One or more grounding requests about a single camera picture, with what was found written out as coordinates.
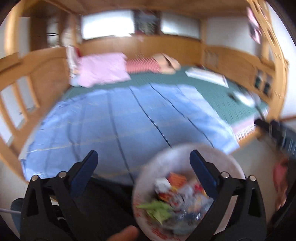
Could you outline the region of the person hand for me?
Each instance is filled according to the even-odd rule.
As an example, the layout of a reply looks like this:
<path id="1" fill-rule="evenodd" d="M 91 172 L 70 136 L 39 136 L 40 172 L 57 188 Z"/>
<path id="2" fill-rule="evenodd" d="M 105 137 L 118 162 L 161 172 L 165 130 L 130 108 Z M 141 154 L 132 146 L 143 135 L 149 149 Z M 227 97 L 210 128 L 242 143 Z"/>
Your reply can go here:
<path id="1" fill-rule="evenodd" d="M 139 235 L 139 230 L 131 225 L 109 237 L 107 241 L 134 241 Z"/>

